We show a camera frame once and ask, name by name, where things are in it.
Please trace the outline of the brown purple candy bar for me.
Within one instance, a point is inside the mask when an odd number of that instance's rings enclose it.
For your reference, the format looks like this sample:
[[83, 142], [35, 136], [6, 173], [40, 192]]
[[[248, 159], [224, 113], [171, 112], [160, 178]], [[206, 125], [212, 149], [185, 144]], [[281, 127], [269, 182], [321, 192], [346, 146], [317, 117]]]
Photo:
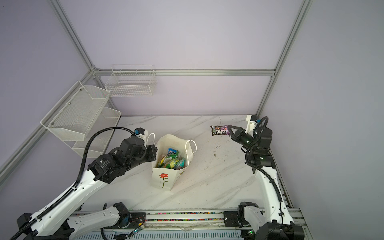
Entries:
[[231, 136], [233, 133], [231, 130], [231, 125], [210, 126], [210, 127], [211, 127], [212, 136]]

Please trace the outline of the yellow-green snack packet back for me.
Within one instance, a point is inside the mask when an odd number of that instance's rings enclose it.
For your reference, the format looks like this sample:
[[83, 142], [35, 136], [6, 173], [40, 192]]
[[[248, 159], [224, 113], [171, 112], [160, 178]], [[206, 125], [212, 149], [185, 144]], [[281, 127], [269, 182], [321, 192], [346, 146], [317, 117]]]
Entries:
[[171, 159], [169, 157], [163, 157], [158, 163], [157, 168], [174, 169], [179, 161], [179, 158]]

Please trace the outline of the blue snack packet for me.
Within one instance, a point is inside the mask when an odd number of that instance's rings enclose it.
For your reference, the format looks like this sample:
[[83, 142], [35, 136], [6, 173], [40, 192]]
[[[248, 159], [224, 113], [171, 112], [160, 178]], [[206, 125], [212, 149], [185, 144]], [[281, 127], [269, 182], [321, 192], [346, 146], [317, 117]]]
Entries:
[[178, 155], [179, 155], [179, 151], [171, 149], [171, 148], [168, 149], [167, 157], [169, 157], [171, 159], [175, 159], [178, 157]]

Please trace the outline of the white floral paper bag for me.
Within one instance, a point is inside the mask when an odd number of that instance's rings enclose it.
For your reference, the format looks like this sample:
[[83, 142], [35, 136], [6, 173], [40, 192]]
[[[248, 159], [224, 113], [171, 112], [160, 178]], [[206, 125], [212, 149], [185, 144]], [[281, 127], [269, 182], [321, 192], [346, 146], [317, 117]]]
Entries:
[[158, 151], [152, 163], [151, 186], [169, 191], [191, 165], [198, 147], [194, 140], [170, 134], [161, 137], [155, 146]]

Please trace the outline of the teal snack packet top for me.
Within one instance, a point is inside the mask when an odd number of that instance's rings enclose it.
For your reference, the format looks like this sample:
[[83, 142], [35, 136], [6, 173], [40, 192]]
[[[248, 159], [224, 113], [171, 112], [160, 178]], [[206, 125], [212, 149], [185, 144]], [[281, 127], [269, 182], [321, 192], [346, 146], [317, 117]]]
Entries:
[[181, 170], [183, 169], [184, 167], [186, 166], [186, 160], [185, 159], [181, 159], [178, 164], [176, 165], [175, 169], [176, 170]]

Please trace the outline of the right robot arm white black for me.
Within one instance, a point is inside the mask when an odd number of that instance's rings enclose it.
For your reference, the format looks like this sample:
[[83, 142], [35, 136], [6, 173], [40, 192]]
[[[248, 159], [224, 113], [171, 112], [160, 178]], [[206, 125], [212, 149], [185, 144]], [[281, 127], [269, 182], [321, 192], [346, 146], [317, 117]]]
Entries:
[[263, 125], [257, 125], [252, 135], [237, 126], [229, 125], [228, 130], [231, 139], [242, 145], [245, 163], [261, 183], [264, 198], [263, 209], [251, 202], [238, 205], [239, 224], [251, 227], [253, 233], [248, 237], [255, 240], [303, 240], [303, 227], [295, 224], [279, 187], [277, 167], [270, 153], [272, 130]]

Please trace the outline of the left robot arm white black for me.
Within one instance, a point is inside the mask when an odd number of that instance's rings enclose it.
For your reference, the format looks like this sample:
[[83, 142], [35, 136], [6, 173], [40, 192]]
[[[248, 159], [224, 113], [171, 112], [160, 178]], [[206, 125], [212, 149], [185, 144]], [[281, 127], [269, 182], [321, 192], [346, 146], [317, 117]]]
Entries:
[[21, 215], [17, 219], [19, 231], [12, 238], [25, 234], [26, 240], [73, 240], [102, 228], [128, 227], [132, 215], [123, 203], [80, 217], [72, 214], [93, 194], [127, 171], [154, 162], [156, 155], [156, 146], [147, 145], [140, 137], [132, 135], [123, 140], [120, 147], [99, 156], [86, 171], [81, 171], [74, 185], [48, 206], [34, 214]]

